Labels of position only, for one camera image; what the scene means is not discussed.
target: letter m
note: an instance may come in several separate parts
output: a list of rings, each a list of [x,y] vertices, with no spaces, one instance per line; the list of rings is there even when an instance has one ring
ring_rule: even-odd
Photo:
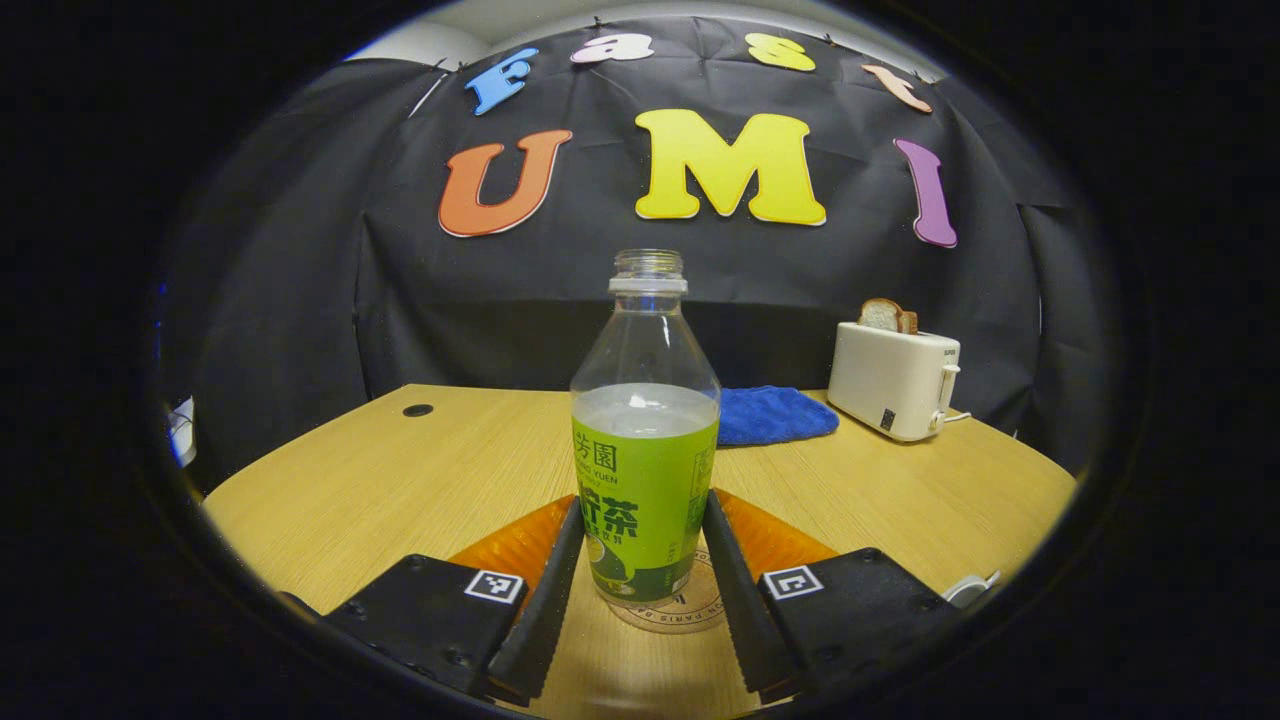
[[[759,192],[748,209],[760,220],[820,225],[827,210],[813,196],[804,137],[809,126],[786,115],[751,115],[733,145],[692,110],[650,110],[636,115],[649,131],[649,193],[636,201],[645,219],[692,218],[699,201],[689,195],[685,168],[721,215],[732,215],[751,176]]]

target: table surface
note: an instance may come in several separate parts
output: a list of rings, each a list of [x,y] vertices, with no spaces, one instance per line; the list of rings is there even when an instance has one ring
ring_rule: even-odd
[[[435,410],[404,416],[416,404]],[[879,547],[937,592],[969,574],[1011,575],[1075,489],[1060,466],[972,418],[900,445],[838,414],[826,437],[718,450],[712,487],[838,552]],[[269,585],[326,614],[411,552],[448,557],[576,492],[568,415],[564,392],[404,386],[260,459],[204,507]],[[580,555],[530,712],[696,720],[755,707],[726,624],[632,628],[594,593]]]

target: white toaster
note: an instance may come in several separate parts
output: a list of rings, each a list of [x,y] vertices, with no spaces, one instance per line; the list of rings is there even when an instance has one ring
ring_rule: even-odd
[[[893,439],[922,439],[942,430],[959,363],[950,337],[840,323],[827,400]]]

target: coaster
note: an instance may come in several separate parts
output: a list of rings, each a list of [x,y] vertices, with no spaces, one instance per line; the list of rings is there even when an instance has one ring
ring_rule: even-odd
[[[704,547],[694,551],[689,582],[667,605],[640,609],[609,605],[609,610],[627,625],[663,635],[699,633],[724,621],[724,602],[716,585],[712,556]]]

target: clear plastic bottle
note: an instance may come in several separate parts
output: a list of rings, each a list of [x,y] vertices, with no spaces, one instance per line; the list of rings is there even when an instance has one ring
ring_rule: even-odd
[[[680,313],[680,254],[625,250],[616,264],[613,315],[570,384],[573,460],[596,591],[650,607],[692,570],[721,387]]]

